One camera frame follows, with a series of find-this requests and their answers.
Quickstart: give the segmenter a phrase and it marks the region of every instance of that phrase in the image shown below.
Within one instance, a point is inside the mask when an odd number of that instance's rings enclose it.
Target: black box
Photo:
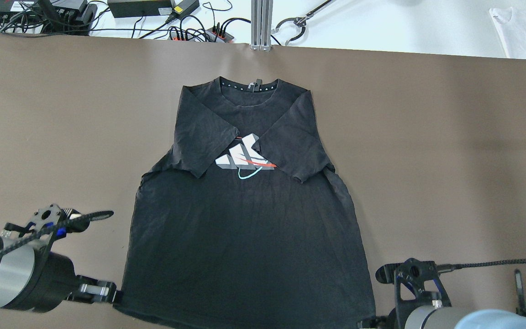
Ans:
[[[171,0],[109,0],[113,17],[169,16]]]

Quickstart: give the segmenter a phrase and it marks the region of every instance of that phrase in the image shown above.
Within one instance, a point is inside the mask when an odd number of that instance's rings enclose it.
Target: metal post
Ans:
[[[251,0],[251,49],[271,50],[273,0]]]

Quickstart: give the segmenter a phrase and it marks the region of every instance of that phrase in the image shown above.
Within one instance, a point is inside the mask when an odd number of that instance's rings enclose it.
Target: neckline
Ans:
[[[225,83],[225,85],[226,85],[225,87],[227,87],[227,86],[228,87],[234,87],[235,89],[237,89],[237,91],[245,92],[247,94],[250,93],[250,91],[247,91],[248,85],[237,83],[235,81],[232,81],[230,79],[226,79],[225,77],[220,77],[220,76],[217,77],[216,79],[214,79],[212,81],[212,83],[215,84],[214,88],[216,90],[217,97],[221,98],[221,100],[223,100],[229,106],[234,107],[234,108],[240,108],[240,109],[243,109],[243,110],[259,108],[261,106],[267,106],[267,105],[271,104],[278,97],[279,91],[284,89],[283,81],[281,79],[275,79],[275,81],[272,81],[271,83],[263,84],[263,85],[260,86],[260,88],[261,88],[260,92],[268,92],[270,90],[273,90],[272,93],[271,93],[271,96],[269,96],[269,98],[267,98],[266,100],[264,100],[263,102],[261,102],[259,104],[243,106],[243,105],[240,105],[240,104],[235,104],[234,102],[229,100],[225,96],[225,94],[223,94],[222,84]]]

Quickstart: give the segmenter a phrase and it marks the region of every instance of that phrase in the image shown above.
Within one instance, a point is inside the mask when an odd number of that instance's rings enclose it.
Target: white floor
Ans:
[[[214,8],[228,8],[226,0],[210,1]],[[216,21],[222,22],[229,17],[251,18],[250,0],[231,2],[231,11],[215,12]],[[287,17],[303,16],[323,2],[276,0],[273,25]],[[526,9],[526,0],[335,0],[308,21],[308,31],[290,46],[504,58],[505,52],[488,10],[510,6]],[[206,28],[212,26],[210,10],[200,8],[194,15]],[[98,28],[131,28],[135,21],[135,17],[114,19],[107,13]],[[154,29],[163,21],[164,17],[148,17],[143,28]],[[188,18],[184,20],[186,27],[200,26]],[[236,42],[250,43],[248,23],[234,21],[227,32],[236,36]],[[275,36],[284,43],[296,34],[294,25],[286,23]],[[131,37],[131,32],[101,31],[91,35]],[[155,37],[160,35],[164,33],[156,33]]]

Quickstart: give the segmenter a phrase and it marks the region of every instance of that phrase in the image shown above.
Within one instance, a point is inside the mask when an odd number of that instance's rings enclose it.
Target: graphic print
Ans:
[[[252,149],[257,140],[259,137],[254,133],[241,138],[241,143],[228,150],[229,154],[216,159],[217,166],[222,169],[238,169],[240,179],[251,178],[261,170],[273,170],[276,166]],[[254,170],[254,172],[241,176],[241,169]]]

